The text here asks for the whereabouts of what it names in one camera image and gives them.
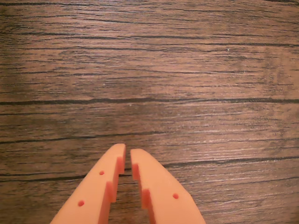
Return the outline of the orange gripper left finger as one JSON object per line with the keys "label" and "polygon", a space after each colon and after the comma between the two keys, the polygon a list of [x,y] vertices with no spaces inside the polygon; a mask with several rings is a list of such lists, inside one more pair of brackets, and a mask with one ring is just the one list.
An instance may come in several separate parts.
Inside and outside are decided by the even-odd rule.
{"label": "orange gripper left finger", "polygon": [[54,216],[52,224],[107,224],[124,173],[125,144],[110,147]]}

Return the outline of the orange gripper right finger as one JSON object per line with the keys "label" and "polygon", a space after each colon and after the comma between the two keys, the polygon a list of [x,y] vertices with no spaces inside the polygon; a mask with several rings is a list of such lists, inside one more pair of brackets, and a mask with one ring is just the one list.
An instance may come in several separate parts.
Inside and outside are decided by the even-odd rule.
{"label": "orange gripper right finger", "polygon": [[143,149],[132,149],[130,155],[132,176],[151,224],[205,223],[191,195],[161,163]]}

